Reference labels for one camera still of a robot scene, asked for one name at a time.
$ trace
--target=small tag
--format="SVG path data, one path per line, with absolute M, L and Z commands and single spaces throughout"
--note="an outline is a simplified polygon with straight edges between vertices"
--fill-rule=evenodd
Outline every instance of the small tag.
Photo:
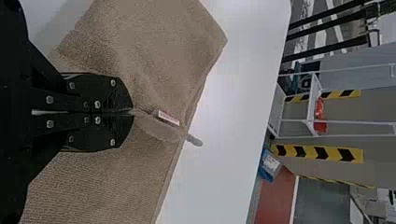
M 169 116 L 168 114 L 165 114 L 161 110 L 158 111 L 158 118 L 164 119 L 164 120 L 171 122 L 177 126 L 180 126 L 180 121 L 178 119 L 174 119 L 173 117 Z
M 273 172 L 275 172 L 277 167 L 280 165 L 280 162 L 274 159 L 271 155 L 267 155 L 263 162 L 264 166 L 268 167 Z

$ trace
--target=beige towel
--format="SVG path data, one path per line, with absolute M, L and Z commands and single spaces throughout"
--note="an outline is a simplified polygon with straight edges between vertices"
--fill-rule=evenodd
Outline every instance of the beige towel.
M 60 153 L 32 182 L 21 223 L 155 222 L 225 43 L 198 0 L 95 0 L 51 62 L 60 71 L 120 77 L 138 109 L 179 119 L 182 138 L 155 138 L 141 119 L 119 149 Z

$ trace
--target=metal bolt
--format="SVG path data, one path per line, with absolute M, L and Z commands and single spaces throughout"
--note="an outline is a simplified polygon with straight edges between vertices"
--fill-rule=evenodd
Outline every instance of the metal bolt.
M 69 89 L 73 90 L 76 88 L 76 84 L 74 82 L 69 82 Z
M 102 122 L 102 120 L 100 119 L 100 117 L 96 117 L 96 118 L 95 118 L 95 124 L 100 124 L 100 122 Z
M 96 109 L 99 109 L 100 106 L 101 106 L 100 102 L 99 102 L 99 101 L 95 101 L 95 108 L 96 108 Z
M 53 97 L 52 96 L 47 96 L 46 97 L 46 102 L 48 105 L 52 105 L 53 104 Z
M 55 126 L 55 123 L 53 122 L 53 120 L 47 120 L 47 128 L 51 129 L 53 128 L 53 126 Z

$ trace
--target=textured fabric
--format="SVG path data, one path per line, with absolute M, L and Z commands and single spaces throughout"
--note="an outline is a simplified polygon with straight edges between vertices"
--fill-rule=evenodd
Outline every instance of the textured fabric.
M 155 222 L 226 41 L 198 0 L 94 1 L 50 61 L 60 71 L 120 77 L 137 109 L 179 119 L 182 138 L 153 137 L 160 133 L 137 117 L 121 148 L 60 153 L 32 182 L 21 223 Z

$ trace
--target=metal frame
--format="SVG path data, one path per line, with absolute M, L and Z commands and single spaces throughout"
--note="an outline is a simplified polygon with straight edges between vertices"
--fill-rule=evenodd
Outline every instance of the metal frame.
M 350 70 L 358 70 L 358 69 L 365 69 L 365 68 L 374 68 L 374 67 L 389 67 L 389 77 L 395 77 L 395 67 L 396 63 L 386 63 L 386 64 L 374 64 L 374 65 L 365 65 L 359 67 L 349 67 L 349 68 L 342 68 L 342 69 L 330 69 L 330 70 L 318 70 L 318 71 L 309 71 L 309 72 L 300 72 L 300 73 L 291 73 L 285 75 L 279 75 L 280 77 L 289 77 L 289 76 L 302 76 L 302 75 L 311 75 L 311 87 L 309 92 L 309 99 L 308 99 L 308 108 L 306 113 L 306 119 L 282 119 L 283 117 L 283 108 L 284 108 L 284 100 L 283 102 L 278 102 L 276 100 L 273 101 L 273 107 L 271 110 L 271 116 L 269 118 L 269 123 L 272 122 L 274 124 L 274 120 L 279 119 L 279 123 L 277 124 L 276 128 L 270 127 L 268 125 L 268 130 L 275 136 L 277 139 L 292 139 L 292 138 L 318 138 L 318 137 L 371 137 L 371 136 L 396 136 L 396 120 L 394 122 L 378 122 L 378 121 L 370 121 L 370 120 L 322 120 L 322 119 L 315 119 L 315 108 L 316 108 L 316 101 L 320 97 L 320 95 L 324 91 L 328 91 L 328 89 L 323 89 L 318 77 L 316 74 L 321 73 L 329 73 L 329 72 L 341 72 L 341 71 L 350 71 Z M 289 95 L 286 95 L 285 92 L 281 90 L 280 86 L 276 86 L 276 95 L 274 99 L 285 99 Z M 281 110 L 276 110 L 276 104 L 281 104 Z M 303 136 L 280 136 L 280 125 L 282 122 L 301 122 L 306 125 L 308 130 L 312 133 L 312 135 L 303 135 Z M 334 124 L 357 124 L 357 125 L 374 125 L 374 126 L 390 126 L 393 129 L 393 133 L 373 133 L 373 134 L 323 134 L 319 135 L 314 130 L 314 123 L 321 122 L 321 123 L 334 123 Z

